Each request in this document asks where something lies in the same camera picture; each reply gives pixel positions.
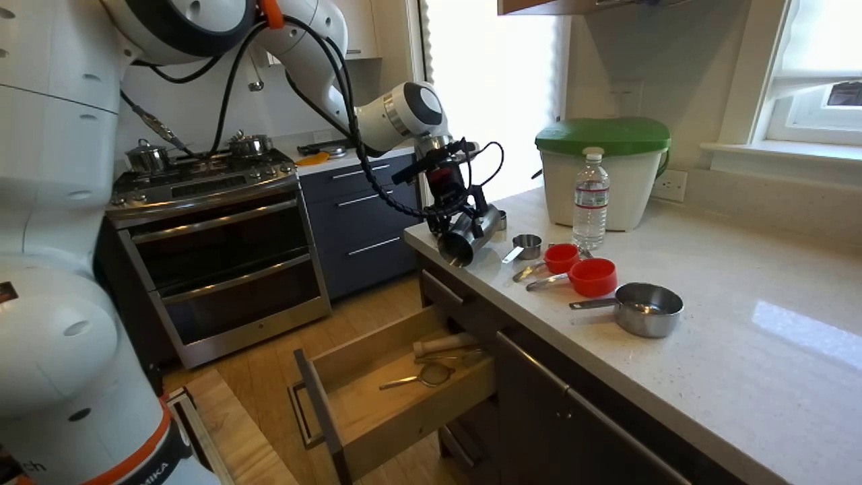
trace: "oven door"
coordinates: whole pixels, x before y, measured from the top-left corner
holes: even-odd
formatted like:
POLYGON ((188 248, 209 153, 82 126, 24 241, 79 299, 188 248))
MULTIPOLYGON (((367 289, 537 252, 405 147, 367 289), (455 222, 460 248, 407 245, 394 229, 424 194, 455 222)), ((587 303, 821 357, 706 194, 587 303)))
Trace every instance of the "oven door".
POLYGON ((294 188, 130 227, 126 245, 187 366, 328 314, 294 188))

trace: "pan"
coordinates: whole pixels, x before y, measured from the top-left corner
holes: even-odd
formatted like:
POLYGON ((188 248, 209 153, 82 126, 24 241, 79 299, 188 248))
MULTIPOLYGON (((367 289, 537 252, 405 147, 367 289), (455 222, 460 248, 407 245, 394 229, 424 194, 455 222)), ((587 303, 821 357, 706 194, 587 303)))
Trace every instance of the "pan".
POLYGON ((585 308, 607 308, 616 304, 616 323, 638 337, 647 341, 662 341, 667 337, 682 314, 682 298, 651 284, 627 284, 615 292, 611 299, 587 299, 587 303, 572 303, 572 310, 585 308))

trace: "white countertop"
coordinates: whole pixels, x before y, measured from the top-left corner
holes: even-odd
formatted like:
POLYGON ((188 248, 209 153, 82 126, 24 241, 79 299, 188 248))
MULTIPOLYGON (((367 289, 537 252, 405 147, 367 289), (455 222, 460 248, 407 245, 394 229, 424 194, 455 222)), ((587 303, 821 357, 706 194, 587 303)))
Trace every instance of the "white countertop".
MULTIPOLYGON (((597 256, 620 284, 659 284, 685 299, 680 329, 642 341, 611 308, 568 310, 568 285, 526 292, 502 267, 513 237, 553 227, 545 194, 503 202, 507 232, 452 275, 549 346, 642 404, 744 479, 862 483, 862 245, 775 234, 682 206, 650 206, 597 256)), ((407 244, 444 264, 429 229, 407 244)))

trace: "green lid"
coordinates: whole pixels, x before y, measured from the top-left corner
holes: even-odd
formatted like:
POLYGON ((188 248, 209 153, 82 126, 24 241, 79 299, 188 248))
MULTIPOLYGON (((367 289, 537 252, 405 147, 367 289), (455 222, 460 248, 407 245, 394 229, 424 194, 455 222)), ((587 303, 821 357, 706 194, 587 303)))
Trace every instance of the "green lid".
POLYGON ((572 118, 549 124, 537 135, 539 151, 583 153, 601 147, 607 156, 666 151, 670 133, 651 118, 572 118))

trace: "open drawer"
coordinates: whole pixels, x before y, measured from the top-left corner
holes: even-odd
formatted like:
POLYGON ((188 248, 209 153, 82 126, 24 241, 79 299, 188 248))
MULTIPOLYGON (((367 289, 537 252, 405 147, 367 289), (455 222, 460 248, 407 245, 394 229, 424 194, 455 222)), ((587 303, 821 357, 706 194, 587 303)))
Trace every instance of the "open drawer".
POLYGON ((341 483, 377 469, 494 395, 494 361, 480 347, 425 357, 449 366, 444 382, 379 388, 417 374, 425 358, 416 358, 412 346, 436 337, 447 337, 444 314, 425 308, 321 357, 294 353, 302 372, 290 388, 297 423, 308 447, 327 442, 341 483))

